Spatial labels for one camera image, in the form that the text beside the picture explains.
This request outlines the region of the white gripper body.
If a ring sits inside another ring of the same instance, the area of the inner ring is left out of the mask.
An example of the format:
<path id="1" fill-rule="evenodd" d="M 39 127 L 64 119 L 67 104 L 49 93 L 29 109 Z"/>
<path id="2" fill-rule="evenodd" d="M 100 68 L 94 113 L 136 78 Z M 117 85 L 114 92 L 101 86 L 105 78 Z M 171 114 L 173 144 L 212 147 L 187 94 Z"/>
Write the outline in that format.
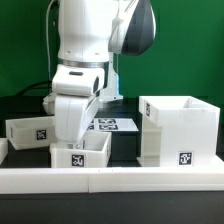
<path id="1" fill-rule="evenodd" d="M 58 140 L 78 144 L 99 108 L 99 98 L 57 95 L 55 134 Z"/>

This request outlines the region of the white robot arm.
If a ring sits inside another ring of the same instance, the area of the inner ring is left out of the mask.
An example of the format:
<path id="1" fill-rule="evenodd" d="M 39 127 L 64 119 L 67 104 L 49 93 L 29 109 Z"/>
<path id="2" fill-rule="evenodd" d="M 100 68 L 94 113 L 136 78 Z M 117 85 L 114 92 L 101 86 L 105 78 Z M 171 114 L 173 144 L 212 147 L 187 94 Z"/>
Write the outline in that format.
<path id="1" fill-rule="evenodd" d="M 60 141 L 81 141 L 107 87 L 112 53 L 138 56 L 153 44 L 150 0 L 59 0 L 58 65 L 44 99 Z"/>

